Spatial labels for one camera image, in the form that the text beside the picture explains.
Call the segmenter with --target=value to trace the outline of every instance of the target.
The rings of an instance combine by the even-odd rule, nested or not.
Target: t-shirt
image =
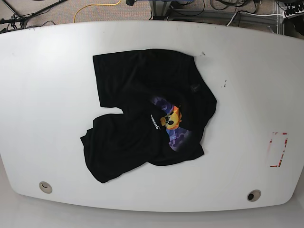
[[[200,141],[217,101],[193,57],[148,49],[93,56],[93,63],[100,106],[123,111],[96,118],[81,138],[99,181],[145,162],[171,165],[204,154]]]

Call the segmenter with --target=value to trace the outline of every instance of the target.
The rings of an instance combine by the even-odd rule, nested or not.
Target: cartoon character print
[[[180,122],[182,122],[180,109],[161,97],[154,97],[152,103],[166,113],[166,115],[161,118],[161,124],[162,126],[166,126],[166,131],[170,139],[169,146],[174,151],[178,151],[179,147],[190,135],[190,131],[179,127]]]

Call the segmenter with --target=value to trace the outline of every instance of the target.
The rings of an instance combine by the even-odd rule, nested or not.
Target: white cable
[[[249,14],[249,15],[253,15],[253,16],[257,16],[257,17],[270,17],[270,16],[283,16],[282,14],[278,14],[278,13],[273,13],[273,14],[264,14],[264,15],[259,15],[259,14],[253,14],[253,13],[247,13],[247,12],[240,12],[240,13],[245,13],[245,14]],[[232,16],[232,18],[231,18],[231,20],[230,20],[230,22],[227,24],[227,26],[229,26],[232,22],[233,22],[233,20],[234,20],[234,18],[236,17],[236,15],[238,14],[238,12],[236,12],[233,16]]]

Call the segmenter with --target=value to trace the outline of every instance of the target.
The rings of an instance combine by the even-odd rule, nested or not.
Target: table surface
[[[101,184],[79,138],[94,118],[121,110],[99,106],[92,56],[147,48],[195,57],[218,101],[202,140],[206,154],[145,164]],[[212,211],[283,204],[294,192],[304,165],[303,40],[187,22],[88,22],[2,34],[0,50],[0,153],[19,194],[110,209]],[[281,156],[282,133],[282,165],[269,167],[280,159],[273,156]],[[256,189],[261,198],[249,202]]]

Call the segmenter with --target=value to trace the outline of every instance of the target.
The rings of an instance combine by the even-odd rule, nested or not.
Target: gray carpet
[[[35,11],[38,11],[41,8],[44,8],[57,0],[44,0],[44,1],[33,1],[33,0],[7,0],[7,2],[20,14],[28,14]],[[67,24],[73,23],[73,17],[75,13],[81,7],[92,4],[92,3],[115,3],[117,0],[68,0],[64,3],[61,3],[58,6],[55,6],[51,11],[43,15],[37,16],[31,19],[28,23],[28,26],[40,26],[48,20],[52,20],[56,24]],[[222,8],[223,5],[215,0],[213,0],[214,5],[218,8]],[[205,0],[205,9],[212,10],[210,6],[210,0]],[[258,14],[271,14],[274,11],[273,0],[262,0],[261,4],[257,4]],[[190,5],[182,7],[183,9],[191,10],[202,10],[204,6],[203,0],[194,0]],[[248,10],[253,12],[255,7],[253,2],[250,2],[246,6],[239,8],[242,10]],[[230,7],[225,11],[234,12],[235,8]],[[0,18],[9,19],[12,15],[12,12],[0,1]],[[125,0],[119,5],[116,6],[91,6],[81,10],[77,17],[76,22],[85,22],[85,21],[102,21],[102,20],[148,20],[150,17],[150,5],[147,0],[139,0],[135,2],[134,6],[128,6],[125,4]],[[225,25],[226,21],[221,20],[205,20],[201,19],[197,22],[206,22],[213,24],[222,24]],[[257,29],[262,31],[269,30],[264,26],[256,26],[240,23],[240,27]]]

